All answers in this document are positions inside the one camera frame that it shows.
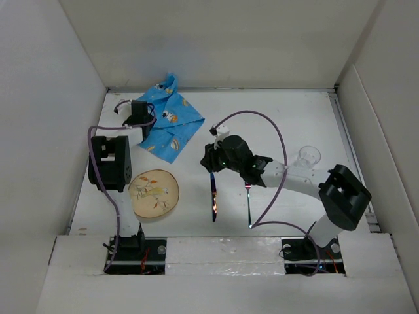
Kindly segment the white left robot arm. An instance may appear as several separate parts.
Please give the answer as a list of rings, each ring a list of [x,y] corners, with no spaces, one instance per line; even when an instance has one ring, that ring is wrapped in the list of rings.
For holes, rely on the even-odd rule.
[[[156,122],[155,106],[146,101],[133,100],[130,102],[130,108],[131,113],[121,126],[88,128],[88,177],[90,183],[95,185],[114,207],[117,222],[115,238],[120,235],[120,209],[110,191],[123,192],[132,178],[130,140],[127,135],[106,137],[95,135],[94,132],[139,129],[142,135],[148,136]]]

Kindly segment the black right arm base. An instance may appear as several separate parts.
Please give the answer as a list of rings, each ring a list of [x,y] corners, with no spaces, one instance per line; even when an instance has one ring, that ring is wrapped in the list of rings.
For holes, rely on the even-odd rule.
[[[317,266],[318,274],[345,274],[343,257],[337,238],[324,248],[319,247],[319,256],[312,242],[304,237],[283,237],[278,255],[284,260],[287,275],[312,275]]]

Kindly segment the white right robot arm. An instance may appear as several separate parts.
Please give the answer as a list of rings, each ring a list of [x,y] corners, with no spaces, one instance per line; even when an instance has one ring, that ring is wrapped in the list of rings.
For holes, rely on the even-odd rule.
[[[219,144],[207,144],[200,163],[210,173],[234,171],[251,186],[284,188],[319,200],[325,214],[302,242],[304,253],[312,258],[324,253],[342,231],[354,231],[372,199],[367,188],[344,165],[337,164],[330,170],[289,167],[253,154],[238,135],[229,135]]]

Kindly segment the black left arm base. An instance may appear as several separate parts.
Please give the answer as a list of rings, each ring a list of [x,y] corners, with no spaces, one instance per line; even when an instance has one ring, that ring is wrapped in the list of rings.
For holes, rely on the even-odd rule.
[[[140,243],[136,235],[120,237],[117,253],[111,263],[112,252],[107,252],[105,273],[108,275],[164,275],[166,252],[166,238],[147,237]]]

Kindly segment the blue space-print cloth placemat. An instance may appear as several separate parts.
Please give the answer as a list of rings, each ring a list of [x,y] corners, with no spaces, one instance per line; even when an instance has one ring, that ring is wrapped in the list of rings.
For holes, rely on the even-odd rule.
[[[173,73],[149,88],[138,99],[154,106],[156,122],[139,146],[168,163],[173,163],[203,125],[205,118],[177,91]]]

